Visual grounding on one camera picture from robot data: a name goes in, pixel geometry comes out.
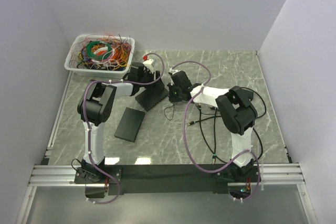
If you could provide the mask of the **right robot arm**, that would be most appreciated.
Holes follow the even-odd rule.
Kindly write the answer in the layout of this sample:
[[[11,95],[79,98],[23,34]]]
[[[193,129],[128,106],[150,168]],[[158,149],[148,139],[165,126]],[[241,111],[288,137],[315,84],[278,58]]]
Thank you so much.
[[[193,159],[186,139],[186,114],[183,116],[183,140],[187,154],[192,163],[199,170],[223,177],[228,182],[242,182],[253,171],[253,158],[257,161],[255,154],[251,153],[251,134],[255,125],[258,113],[251,103],[252,97],[239,86],[230,89],[208,87],[206,84],[191,84],[184,71],[170,70],[169,75],[172,82],[168,84],[169,99],[172,102],[187,102],[190,104],[204,104],[216,108],[222,117],[225,127],[232,136],[232,157],[222,168],[208,170],[202,168]]]

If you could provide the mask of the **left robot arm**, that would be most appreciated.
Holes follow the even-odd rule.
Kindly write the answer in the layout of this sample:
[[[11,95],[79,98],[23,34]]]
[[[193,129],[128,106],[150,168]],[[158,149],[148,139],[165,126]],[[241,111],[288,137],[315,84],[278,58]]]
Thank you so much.
[[[116,131],[117,137],[134,141],[144,118],[168,96],[161,80],[162,72],[156,70],[154,59],[132,63],[130,71],[118,81],[92,80],[85,89],[77,112],[85,128],[86,150],[81,164],[82,172],[94,183],[104,180],[107,175],[103,151],[103,134],[114,100],[120,97],[135,97],[142,111],[127,108]]]

